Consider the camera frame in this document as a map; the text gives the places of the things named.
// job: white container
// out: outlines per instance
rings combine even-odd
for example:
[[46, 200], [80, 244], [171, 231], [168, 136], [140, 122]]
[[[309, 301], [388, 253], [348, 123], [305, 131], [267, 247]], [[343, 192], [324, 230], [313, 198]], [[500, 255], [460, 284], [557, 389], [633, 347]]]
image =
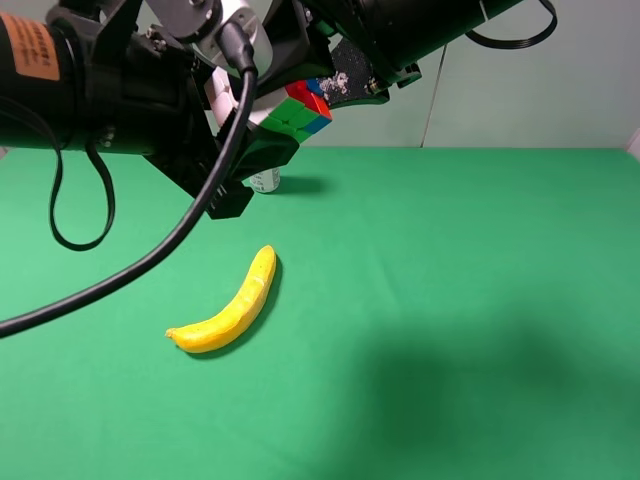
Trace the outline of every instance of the white container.
[[274, 168], [251, 177], [251, 186], [258, 193], [275, 192], [280, 186], [280, 169]]

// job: banana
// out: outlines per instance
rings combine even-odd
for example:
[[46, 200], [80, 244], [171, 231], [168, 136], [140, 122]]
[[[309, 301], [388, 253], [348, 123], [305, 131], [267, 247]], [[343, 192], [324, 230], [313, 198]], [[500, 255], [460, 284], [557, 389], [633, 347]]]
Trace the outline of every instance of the banana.
[[186, 327], [170, 328], [166, 336], [189, 353], [206, 353], [233, 342], [249, 328], [264, 307], [276, 271], [276, 258], [271, 246], [264, 247], [251, 263], [234, 299], [218, 315]]

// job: screw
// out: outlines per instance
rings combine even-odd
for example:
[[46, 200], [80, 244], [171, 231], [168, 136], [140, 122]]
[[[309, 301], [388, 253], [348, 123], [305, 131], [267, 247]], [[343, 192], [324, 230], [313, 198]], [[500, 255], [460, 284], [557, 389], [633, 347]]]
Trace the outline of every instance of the screw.
[[109, 125], [105, 128], [104, 135], [100, 139], [100, 145], [109, 148], [114, 138], [116, 138], [116, 128], [113, 125]]
[[378, 80], [376, 80], [375, 78], [369, 79], [369, 84], [367, 85], [367, 88], [369, 89], [369, 92], [371, 92], [373, 95], [377, 95], [382, 91], [382, 89], [380, 88], [380, 84], [378, 83]]
[[167, 50], [167, 42], [165, 42], [164, 40], [154, 40], [153, 47], [157, 52], [164, 52]]

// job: black cable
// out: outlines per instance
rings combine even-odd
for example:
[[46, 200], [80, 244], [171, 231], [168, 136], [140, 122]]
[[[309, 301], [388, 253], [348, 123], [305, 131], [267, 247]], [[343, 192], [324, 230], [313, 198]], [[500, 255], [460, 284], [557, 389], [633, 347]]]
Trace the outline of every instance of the black cable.
[[89, 142], [87, 142], [86, 152], [89, 160], [95, 167], [96, 171], [99, 173], [104, 185], [105, 192], [107, 194], [107, 223], [104, 231], [97, 239], [89, 243], [78, 244], [70, 242], [66, 238], [64, 238], [56, 224], [55, 206], [58, 200], [60, 186], [62, 185], [64, 164], [62, 160], [60, 144], [58, 143], [58, 139], [56, 138], [55, 133], [53, 133], [53, 130], [51, 130], [49, 124], [40, 115], [38, 115], [28, 107], [16, 102], [15, 100], [12, 100], [11, 98], [0, 97], [0, 115], [19, 122], [25, 127], [33, 130], [40, 136], [46, 138], [55, 151], [56, 173], [53, 181], [53, 188], [51, 189], [51, 200], [49, 201], [49, 225], [51, 227], [51, 233], [53, 234], [53, 237], [56, 239], [56, 241], [69, 250], [73, 250], [76, 252], [91, 250], [100, 245], [100, 243], [109, 233], [109, 230], [111, 230], [111, 226], [113, 225], [113, 220], [116, 214], [116, 199], [111, 174], [109, 173], [107, 166], [104, 164], [104, 161], [96, 151], [93, 141], [90, 140]]
[[526, 40], [494, 40], [493, 38], [487, 38], [480, 35], [474, 30], [468, 32], [467, 37], [478, 45], [497, 50], [520, 50], [538, 45], [549, 38], [553, 32], [555, 32], [556, 28], [558, 28], [558, 14], [556, 12], [556, 8], [549, 0], [540, 0], [540, 3], [549, 11], [553, 18], [551, 19], [549, 26], [535, 37], [531, 37]]
[[62, 183], [62, 162], [60, 160], [58, 160], [56, 177], [53, 182], [53, 189], [51, 190], [51, 201], [49, 202], [49, 225], [51, 225], [51, 232], [53, 233], [53, 237], [60, 245], [68, 248], [69, 250], [73, 250], [74, 252], [86, 252], [87, 250], [94, 249], [98, 245], [100, 245], [105, 237], [109, 234], [109, 231], [113, 226], [113, 220], [116, 216], [116, 195], [113, 188], [113, 180], [111, 179], [109, 169], [104, 164], [104, 160], [102, 160], [102, 157], [96, 150], [94, 140], [91, 139], [87, 142], [85, 146], [85, 152], [87, 153], [87, 156], [89, 157], [92, 165], [100, 175], [102, 184], [104, 185], [104, 191], [107, 195], [107, 223], [104, 227], [104, 230], [102, 231], [102, 234], [100, 234], [98, 238], [89, 243], [73, 243], [64, 238], [60, 233], [60, 230], [58, 230], [58, 225], [56, 225], [55, 207], [58, 200], [58, 193], [60, 191], [60, 184]]
[[13, 335], [15, 333], [22, 332], [29, 328], [42, 325], [43, 323], [54, 320], [58, 317], [74, 312], [82, 307], [85, 307], [93, 302], [96, 302], [107, 295], [125, 287], [129, 283], [137, 280], [149, 270], [157, 266], [160, 262], [165, 260], [178, 246], [184, 241], [184, 239], [191, 233], [193, 228], [198, 223], [198, 220], [207, 209], [211, 199], [223, 180], [225, 179], [229, 168], [233, 164], [234, 157], [240, 146], [240, 142], [245, 132], [245, 126], [249, 121], [249, 115], [253, 106], [253, 100], [255, 98], [256, 90], [258, 87], [258, 74], [253, 63], [253, 48], [251, 47], [249, 38], [241, 29], [227, 28], [222, 29], [220, 36], [220, 43], [225, 43], [230, 37], [233, 41], [237, 40], [237, 36], [243, 39], [245, 48], [240, 52], [242, 55], [248, 55], [249, 58], [242, 60], [242, 63], [246, 64], [244, 71], [241, 71], [243, 78], [243, 89], [238, 105], [238, 113], [235, 115], [229, 135], [222, 146], [218, 161], [213, 166], [211, 173], [207, 177], [202, 190], [191, 204], [185, 215], [182, 217], [178, 225], [171, 231], [171, 233], [160, 243], [155, 249], [138, 260], [133, 265], [126, 269], [116, 273], [115, 275], [103, 280], [102, 282], [89, 287], [81, 292], [71, 295], [58, 302], [47, 305], [46, 307], [34, 310], [32, 312], [20, 315], [18, 317], [6, 320], [0, 323], [0, 338]]

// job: orange label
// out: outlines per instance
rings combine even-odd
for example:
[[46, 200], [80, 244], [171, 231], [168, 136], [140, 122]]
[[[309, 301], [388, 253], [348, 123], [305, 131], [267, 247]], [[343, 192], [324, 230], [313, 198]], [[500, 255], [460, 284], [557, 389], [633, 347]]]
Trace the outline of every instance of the orange label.
[[53, 38], [43, 24], [0, 12], [11, 41], [16, 71], [27, 77], [60, 80]]

